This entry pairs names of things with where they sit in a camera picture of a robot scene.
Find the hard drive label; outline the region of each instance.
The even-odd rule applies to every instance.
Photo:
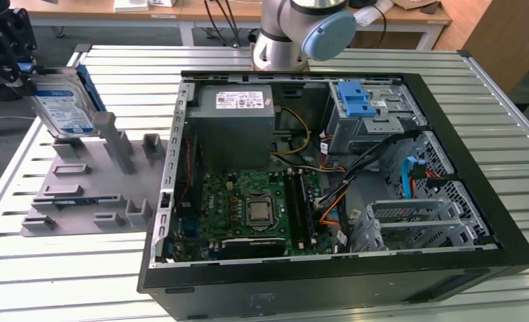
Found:
[[[73,91],[38,91],[36,95],[57,128],[68,133],[94,131]]]

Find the motherboard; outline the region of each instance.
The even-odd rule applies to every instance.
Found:
[[[184,219],[185,260],[329,254],[333,239],[317,231],[315,172],[209,172],[198,219]]]

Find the green motherboard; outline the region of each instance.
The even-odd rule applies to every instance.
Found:
[[[315,242],[303,247],[292,241],[287,205],[287,172],[229,172],[206,173],[202,183],[202,210],[200,216],[201,241],[237,238],[272,238],[287,240],[284,256],[331,254],[333,239],[328,229],[315,232]],[[307,197],[311,201],[320,196],[319,177],[315,172],[303,175]],[[218,259],[212,256],[209,246],[192,243],[186,246],[185,260]]]

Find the table leg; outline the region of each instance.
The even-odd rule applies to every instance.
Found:
[[[428,25],[428,31],[425,32],[420,43],[417,44],[417,50],[432,50],[436,45],[437,39],[440,38],[441,30],[444,25]]]
[[[65,26],[53,25],[52,29],[54,31],[54,35],[57,35],[58,38],[64,38],[66,36],[65,35],[65,29],[66,29]]]
[[[178,29],[181,31],[181,41],[184,42],[184,46],[194,46],[194,37],[193,37],[193,21],[180,21]]]

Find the slotted metal table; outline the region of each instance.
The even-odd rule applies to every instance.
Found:
[[[170,135],[182,70],[249,70],[248,50],[94,46],[88,65],[117,126],[132,140]],[[474,58],[456,52],[348,50],[313,71],[420,73],[529,241],[529,123]],[[172,321],[138,294],[146,233],[21,237],[21,223],[54,158],[40,119],[0,179],[0,321]],[[244,321],[529,321],[529,270],[443,303],[321,311]]]

